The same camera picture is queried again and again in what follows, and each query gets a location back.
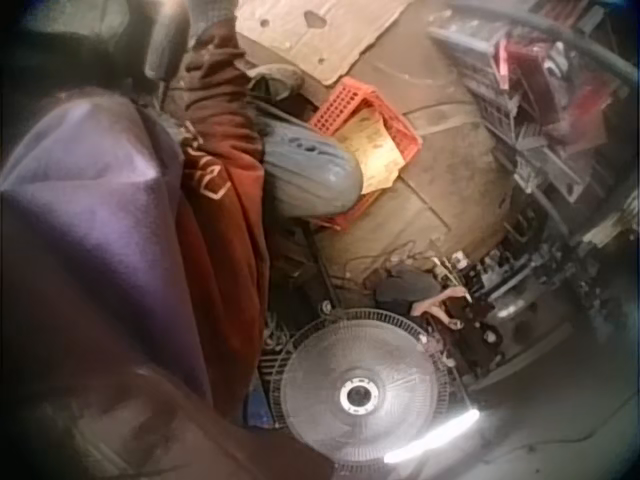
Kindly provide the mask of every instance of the machine part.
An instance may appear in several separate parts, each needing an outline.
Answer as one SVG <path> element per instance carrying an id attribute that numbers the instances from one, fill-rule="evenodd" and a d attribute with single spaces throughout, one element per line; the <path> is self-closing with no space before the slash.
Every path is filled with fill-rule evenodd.
<path id="1" fill-rule="evenodd" d="M 424 436 L 448 405 L 435 339 L 374 309 L 335 311 L 291 339 L 271 385 L 276 420 L 341 472 L 383 464 Z"/>
<path id="2" fill-rule="evenodd" d="M 458 250 L 451 255 L 451 263 L 453 263 L 457 270 L 463 270 L 469 265 L 469 259 L 462 250 Z"/>
<path id="3" fill-rule="evenodd" d="M 489 375 L 481 379 L 480 381 L 469 386 L 469 391 L 482 390 L 489 385 L 493 385 L 500 380 L 503 380 L 514 373 L 522 370 L 527 365 L 531 364 L 538 358 L 545 355 L 557 345 L 564 342 L 573 333 L 573 328 L 568 323 L 563 323 L 560 327 L 549 334 L 543 341 L 537 343 L 532 348 L 529 348 L 521 355 L 518 355 L 513 360 L 493 370 Z"/>
<path id="4" fill-rule="evenodd" d="M 151 33 L 144 73 L 159 83 L 157 108 L 162 110 L 168 84 L 178 72 L 189 39 L 189 14 L 185 2 L 162 2 Z"/>
<path id="5" fill-rule="evenodd" d="M 620 79 L 631 88 L 638 88 L 636 67 L 583 35 L 576 34 L 543 16 L 532 14 L 520 8 L 505 8 L 487 2 L 469 0 L 454 0 L 451 7 L 462 12 L 483 15 L 501 21 L 511 21 L 538 30 L 591 59 L 604 71 Z"/>

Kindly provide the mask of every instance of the electric fan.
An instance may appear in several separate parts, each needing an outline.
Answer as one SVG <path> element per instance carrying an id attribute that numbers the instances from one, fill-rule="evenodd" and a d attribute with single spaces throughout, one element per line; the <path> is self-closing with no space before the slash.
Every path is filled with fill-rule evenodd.
<path id="1" fill-rule="evenodd" d="M 270 389 L 275 419 L 341 471 L 382 465 L 425 434 L 449 399 L 433 339 L 375 309 L 338 310 L 295 335 Z"/>

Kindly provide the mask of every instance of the person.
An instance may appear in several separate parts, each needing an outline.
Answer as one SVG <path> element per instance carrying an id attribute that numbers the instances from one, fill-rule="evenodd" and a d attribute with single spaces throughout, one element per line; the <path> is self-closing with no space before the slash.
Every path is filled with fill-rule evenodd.
<path id="1" fill-rule="evenodd" d="M 52 36 L 20 46 L 21 71 L 4 65 L 3 97 L 26 103 L 3 102 L 3 137 L 25 132 L 0 171 L 3 416 L 36 454 L 72 458 L 54 476 L 188 465 L 180 478 L 205 478 L 214 465 L 225 478 L 328 478 L 321 455 L 292 439 L 261 446 L 223 419 L 241 423 L 260 355 L 265 190 L 285 216 L 318 212 L 324 198 L 320 214 L 338 213 L 360 194 L 359 167 L 331 140 L 252 107 L 234 1 L 187 4 L 170 118 L 101 78 L 78 80 L 102 57 L 71 54 L 87 45 L 77 37 L 56 57 L 68 69 L 39 63 Z"/>
<path id="2" fill-rule="evenodd" d="M 375 299 L 380 308 L 410 317 L 428 313 L 452 330 L 460 330 L 464 324 L 456 318 L 450 318 L 442 303 L 448 298 L 467 295 L 467 289 L 462 286 L 443 291 L 430 273 L 404 264 L 393 268 L 390 275 L 375 288 Z"/>

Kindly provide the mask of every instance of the hand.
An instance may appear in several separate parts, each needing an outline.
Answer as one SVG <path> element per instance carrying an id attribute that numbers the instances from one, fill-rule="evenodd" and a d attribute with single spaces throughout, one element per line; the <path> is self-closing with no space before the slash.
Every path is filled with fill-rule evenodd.
<path id="1" fill-rule="evenodd" d="M 429 301 L 428 300 L 422 300 L 420 302 L 416 302 L 413 305 L 411 305 L 411 313 L 410 315 L 412 317 L 419 317 L 420 315 L 422 315 L 424 312 L 427 311 L 427 309 L 429 308 Z"/>
<path id="2" fill-rule="evenodd" d="M 469 292 L 467 292 L 467 289 L 461 285 L 458 285 L 457 287 L 448 288 L 445 291 L 445 293 L 447 297 L 466 297 L 467 295 L 469 295 Z"/>

